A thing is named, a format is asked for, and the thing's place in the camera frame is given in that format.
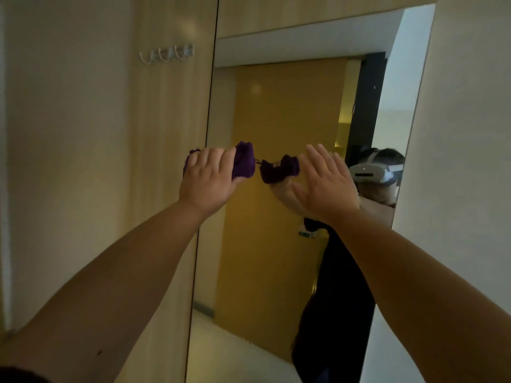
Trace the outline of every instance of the metal hook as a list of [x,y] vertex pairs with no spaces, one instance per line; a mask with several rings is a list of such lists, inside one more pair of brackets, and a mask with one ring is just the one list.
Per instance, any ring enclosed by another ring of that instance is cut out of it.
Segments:
[[148,66],[149,66],[149,65],[151,65],[151,64],[153,64],[153,62],[154,62],[154,61],[155,61],[155,59],[156,59],[156,54],[154,53],[154,51],[151,51],[151,52],[150,52],[150,55],[149,55],[149,62],[146,62],[146,61],[144,60],[144,58],[142,57],[142,53],[141,53],[141,52],[139,52],[139,53],[138,53],[138,56],[140,57],[140,60],[142,61],[142,63],[147,64]]
[[170,57],[171,52],[170,52],[170,49],[164,50],[164,51],[167,51],[167,59],[163,58],[161,48],[158,48],[158,55],[159,55],[160,59],[162,59],[163,62],[168,63],[172,59]]
[[178,58],[179,60],[183,60],[186,57],[186,52],[184,49],[183,49],[183,56],[179,56],[179,54],[177,53],[177,45],[174,46],[174,53],[176,54],[176,58]]

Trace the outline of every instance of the black sleeve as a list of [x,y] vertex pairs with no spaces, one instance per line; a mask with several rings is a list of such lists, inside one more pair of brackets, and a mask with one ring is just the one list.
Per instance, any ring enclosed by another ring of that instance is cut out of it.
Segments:
[[32,372],[15,367],[0,367],[0,381],[2,383],[50,383]]
[[305,226],[305,230],[309,232],[314,232],[319,230],[320,228],[326,228],[329,232],[331,230],[330,226],[328,224],[319,222],[317,220],[305,218],[303,220],[303,225]]

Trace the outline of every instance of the vr headset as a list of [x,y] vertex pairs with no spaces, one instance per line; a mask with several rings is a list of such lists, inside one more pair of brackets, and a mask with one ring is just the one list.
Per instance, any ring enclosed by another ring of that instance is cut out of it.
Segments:
[[382,163],[373,163],[374,158],[380,152],[375,151],[369,156],[366,162],[354,165],[349,168],[355,183],[374,183],[380,185],[392,185],[395,183],[403,171],[403,164],[386,165]]

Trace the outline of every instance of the white floor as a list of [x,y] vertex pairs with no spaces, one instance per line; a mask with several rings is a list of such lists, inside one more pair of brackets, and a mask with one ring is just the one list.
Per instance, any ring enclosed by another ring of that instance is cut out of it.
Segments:
[[197,311],[186,383],[300,383],[292,364],[220,327]]

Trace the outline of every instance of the gray baseboard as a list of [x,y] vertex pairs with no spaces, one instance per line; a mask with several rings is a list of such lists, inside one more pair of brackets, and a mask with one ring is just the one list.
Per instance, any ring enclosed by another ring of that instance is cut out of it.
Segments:
[[211,318],[215,317],[215,311],[213,308],[210,308],[209,306],[206,306],[198,301],[194,301],[192,303],[192,308],[194,308],[198,312],[201,312],[203,315],[207,315],[208,317]]

